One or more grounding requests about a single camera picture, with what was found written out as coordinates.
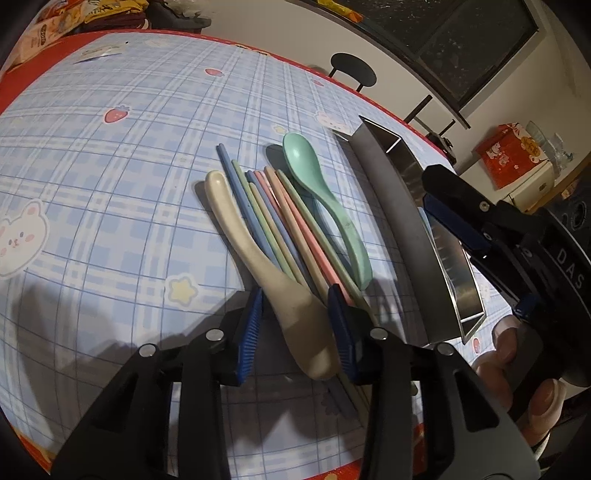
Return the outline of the person right hand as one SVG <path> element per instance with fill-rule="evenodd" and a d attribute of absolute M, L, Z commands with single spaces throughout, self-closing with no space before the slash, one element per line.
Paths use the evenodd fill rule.
<path fill-rule="evenodd" d="M 473 364 L 478 376 L 506 410 L 512 406 L 513 392 L 505 373 L 518 351 L 518 326 L 514 316 L 502 318 L 492 332 L 494 350 L 479 356 Z M 547 379 L 537 388 L 529 403 L 527 419 L 519 427 L 531 447 L 545 441 L 560 418 L 565 398 L 566 387 L 559 380 Z"/>

